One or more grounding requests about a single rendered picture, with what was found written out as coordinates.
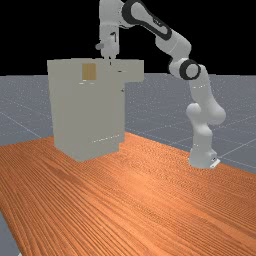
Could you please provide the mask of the pale grey cabinet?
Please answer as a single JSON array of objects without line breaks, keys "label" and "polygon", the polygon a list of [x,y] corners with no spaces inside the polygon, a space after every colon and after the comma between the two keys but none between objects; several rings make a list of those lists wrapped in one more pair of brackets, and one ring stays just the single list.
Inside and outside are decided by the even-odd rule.
[{"label": "pale grey cabinet", "polygon": [[77,161],[117,152],[124,141],[125,85],[144,80],[142,60],[47,62],[54,146]]}]

